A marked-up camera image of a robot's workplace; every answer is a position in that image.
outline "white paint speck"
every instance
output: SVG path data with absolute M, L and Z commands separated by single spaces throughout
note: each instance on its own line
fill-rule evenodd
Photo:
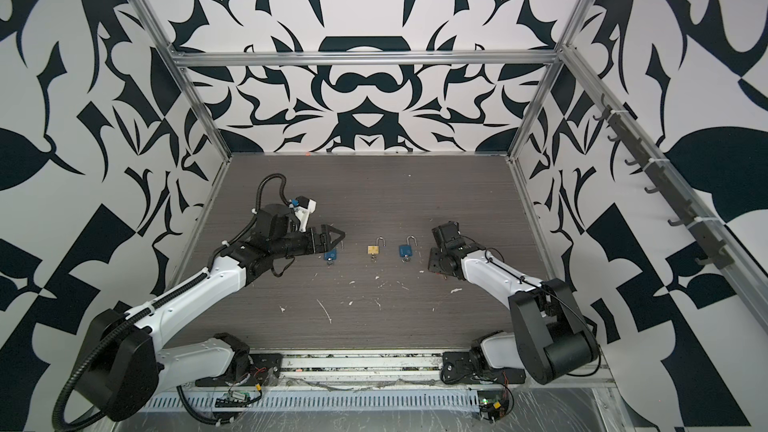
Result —
M 318 304 L 322 307 L 322 311 L 326 313 L 326 317 L 328 317 L 328 323 L 332 324 L 333 321 L 331 320 L 331 316 L 328 315 L 328 311 L 326 310 L 326 306 L 322 304 L 322 302 L 319 299 L 315 299 Z

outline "dark wood grain tabletop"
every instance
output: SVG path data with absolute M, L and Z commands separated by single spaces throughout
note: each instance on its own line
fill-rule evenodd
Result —
M 503 157 L 235 155 L 185 277 L 247 223 L 256 188 L 272 172 L 288 178 L 288 198 L 317 201 L 311 226 L 346 233 L 336 263 L 298 257 L 283 277 L 264 274 L 204 312 L 170 346 L 230 332 L 252 348 L 450 348 L 511 331 L 507 309 L 480 287 L 427 270 L 431 230 L 449 220 L 507 264 L 545 276 Z M 265 187 L 263 204 L 280 201 L 278 184 Z M 418 245 L 403 263 L 398 246 L 408 235 Z M 386 246 L 372 262 L 367 246 L 379 236 Z

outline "brass padlock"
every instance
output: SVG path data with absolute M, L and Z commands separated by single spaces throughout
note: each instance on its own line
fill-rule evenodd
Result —
M 382 241 L 382 247 L 386 247 L 386 241 L 384 240 L 384 237 L 379 237 L 376 240 L 376 245 L 369 245 L 368 246 L 368 253 L 371 256 L 372 261 L 376 261 L 376 256 L 379 254 L 379 241 Z

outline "white arm casing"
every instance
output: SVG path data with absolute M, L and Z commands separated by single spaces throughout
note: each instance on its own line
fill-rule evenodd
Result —
M 492 258 L 493 264 L 486 257 Z M 513 267 L 504 264 L 488 250 L 478 250 L 467 254 L 462 259 L 462 271 L 468 282 L 484 288 L 506 308 L 509 308 L 508 297 L 510 295 L 536 289 L 533 285 L 526 284 L 515 277 L 524 278 L 526 282 L 534 285 L 542 283 L 536 277 L 524 275 Z M 514 341 L 514 334 L 503 332 L 493 335 L 483 340 L 480 343 L 480 348 L 491 368 L 525 368 L 520 359 L 517 343 Z
M 310 220 L 310 214 L 315 211 L 317 202 L 310 199 L 310 204 L 304 207 L 294 207 L 293 214 L 299 219 L 299 232 L 306 232 L 306 223 Z
M 160 350 L 157 360 L 163 369 L 158 375 L 155 391 L 162 392 L 203 377 L 218 377 L 226 372 L 234 356 L 232 347 L 217 338 Z
M 486 255 L 493 259 L 493 264 L 489 263 Z M 467 282 L 479 285 L 487 293 L 493 295 L 496 300 L 509 308 L 507 298 L 516 292 L 528 292 L 536 287 L 520 282 L 515 277 L 523 277 L 526 282 L 533 285 L 540 285 L 541 280 L 536 277 L 524 275 L 522 272 L 504 264 L 488 250 L 478 250 L 470 252 L 462 259 L 462 270 Z
M 200 274 L 208 275 L 207 268 L 204 268 L 158 298 L 132 308 L 128 311 L 127 317 L 129 318 L 131 315 L 147 307 L 153 308 L 153 302 L 195 280 Z M 154 313 L 136 322 L 136 327 L 144 328 L 149 326 L 152 329 L 150 336 L 154 342 L 154 350 L 157 352 L 178 331 L 189 322 L 195 320 L 198 315 L 205 312 L 211 305 L 245 287 L 245 281 L 245 269 L 239 266 L 235 259 L 231 257 L 217 257 L 214 261 L 214 270 L 205 280 L 165 305 L 158 307 Z

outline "metal vent grate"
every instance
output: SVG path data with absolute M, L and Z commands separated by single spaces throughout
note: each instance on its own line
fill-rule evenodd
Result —
M 215 398 L 223 392 L 187 392 L 198 410 L 213 410 Z M 341 410 L 460 410 L 478 411 L 474 390 L 360 390 L 360 391 L 271 391 L 247 408 L 254 412 L 341 411 Z M 150 399 L 142 412 L 183 411 L 175 392 L 163 392 Z

